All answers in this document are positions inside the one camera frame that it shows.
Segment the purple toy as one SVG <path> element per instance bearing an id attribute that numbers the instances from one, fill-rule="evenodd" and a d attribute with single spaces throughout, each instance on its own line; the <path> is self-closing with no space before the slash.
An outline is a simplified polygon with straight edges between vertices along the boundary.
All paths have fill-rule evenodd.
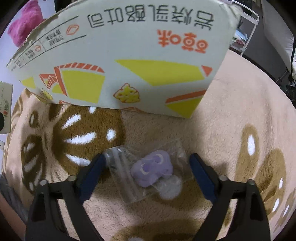
<path id="1" fill-rule="evenodd" d="M 141 146 L 122 145 L 104 152 L 107 167 L 125 204 L 158 194 L 172 200 L 193 178 L 188 156 L 178 139 Z"/>

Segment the pink bear plush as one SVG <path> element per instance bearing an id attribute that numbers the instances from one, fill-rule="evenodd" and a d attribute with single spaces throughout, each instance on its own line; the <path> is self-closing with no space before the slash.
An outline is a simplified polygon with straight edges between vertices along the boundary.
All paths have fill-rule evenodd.
<path id="1" fill-rule="evenodd" d="M 37 0 L 29 1 L 21 10 L 19 19 L 13 21 L 8 28 L 8 35 L 15 46 L 20 47 L 25 42 L 30 32 L 45 19 Z"/>

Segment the beige patterned fleece blanket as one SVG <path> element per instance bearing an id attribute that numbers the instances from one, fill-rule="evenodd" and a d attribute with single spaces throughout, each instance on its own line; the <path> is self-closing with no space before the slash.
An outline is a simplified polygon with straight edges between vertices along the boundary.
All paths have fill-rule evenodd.
<path id="1" fill-rule="evenodd" d="M 28 240 L 274 240 L 295 212 L 295 107 L 229 51 L 190 118 L 24 90 L 2 171 Z"/>

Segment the printed cardboard box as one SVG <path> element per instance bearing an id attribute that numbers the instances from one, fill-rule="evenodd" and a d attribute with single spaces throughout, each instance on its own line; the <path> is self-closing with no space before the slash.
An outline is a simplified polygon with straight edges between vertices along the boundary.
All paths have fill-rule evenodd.
<path id="1" fill-rule="evenodd" d="M 50 103 L 189 118 L 241 13 L 222 1 L 76 1 L 34 29 L 7 67 Z"/>

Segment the white rolling cart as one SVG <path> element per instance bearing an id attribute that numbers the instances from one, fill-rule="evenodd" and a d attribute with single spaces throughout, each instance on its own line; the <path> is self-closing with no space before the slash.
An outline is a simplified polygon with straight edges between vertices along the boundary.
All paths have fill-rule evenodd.
<path id="1" fill-rule="evenodd" d="M 242 9 L 239 24 L 232 39 L 230 48 L 240 56 L 244 54 L 259 24 L 260 17 L 252 9 L 253 1 L 230 1 Z"/>

